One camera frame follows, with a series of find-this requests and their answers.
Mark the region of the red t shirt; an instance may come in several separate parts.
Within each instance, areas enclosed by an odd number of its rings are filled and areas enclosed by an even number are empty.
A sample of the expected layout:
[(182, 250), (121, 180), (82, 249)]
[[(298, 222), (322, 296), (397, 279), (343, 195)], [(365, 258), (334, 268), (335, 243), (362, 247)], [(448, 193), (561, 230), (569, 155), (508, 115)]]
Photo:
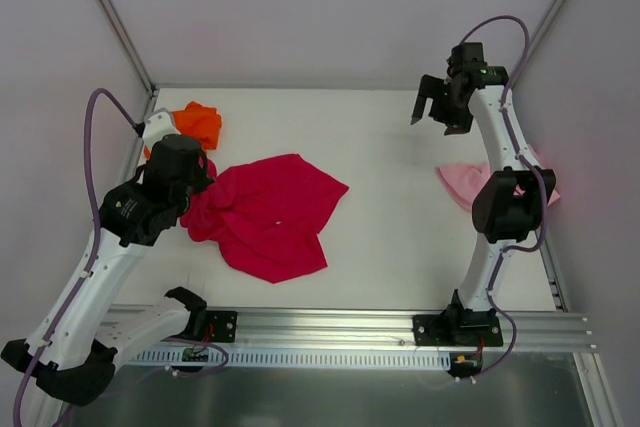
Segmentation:
[(298, 154), (236, 165), (192, 198), (180, 224), (229, 267), (277, 284), (328, 267), (319, 234), (349, 187)]

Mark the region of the pink t shirt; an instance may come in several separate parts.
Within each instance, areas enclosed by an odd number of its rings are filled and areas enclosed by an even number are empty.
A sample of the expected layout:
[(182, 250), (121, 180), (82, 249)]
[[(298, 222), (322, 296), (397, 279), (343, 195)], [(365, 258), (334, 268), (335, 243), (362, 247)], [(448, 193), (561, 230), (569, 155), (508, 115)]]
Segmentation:
[(436, 167), (435, 174), (450, 197), (463, 210), (471, 212), (473, 201), (488, 182), (491, 170), (487, 162), (456, 162)]

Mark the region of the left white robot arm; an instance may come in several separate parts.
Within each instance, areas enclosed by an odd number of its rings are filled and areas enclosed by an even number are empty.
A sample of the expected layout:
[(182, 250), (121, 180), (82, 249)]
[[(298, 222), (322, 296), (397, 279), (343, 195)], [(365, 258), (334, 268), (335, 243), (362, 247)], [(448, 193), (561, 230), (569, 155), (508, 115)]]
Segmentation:
[(111, 328), (101, 323), (134, 267), (212, 182), (197, 140), (168, 134), (156, 142), (133, 178), (105, 195), (87, 257), (45, 321), (28, 338), (9, 341), (2, 359), (35, 378), (47, 395), (86, 406), (123, 364), (155, 343), (169, 337), (201, 340), (207, 303), (184, 287), (167, 291), (131, 321)]

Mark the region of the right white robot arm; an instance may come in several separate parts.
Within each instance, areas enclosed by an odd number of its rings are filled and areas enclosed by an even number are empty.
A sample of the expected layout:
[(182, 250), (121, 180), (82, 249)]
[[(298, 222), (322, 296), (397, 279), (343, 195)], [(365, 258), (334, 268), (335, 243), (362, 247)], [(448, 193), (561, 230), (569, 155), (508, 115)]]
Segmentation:
[(444, 124), (448, 135), (478, 125), (490, 175), (472, 203), (477, 238), (467, 273), (442, 312), (413, 317), (414, 341), (419, 346), (499, 347), (503, 339), (495, 297), (501, 276), (513, 253), (539, 249), (526, 240), (545, 230), (556, 176), (540, 167), (525, 141), (504, 68), (472, 62), (449, 72), (448, 79), (421, 78), (411, 121), (429, 116)]

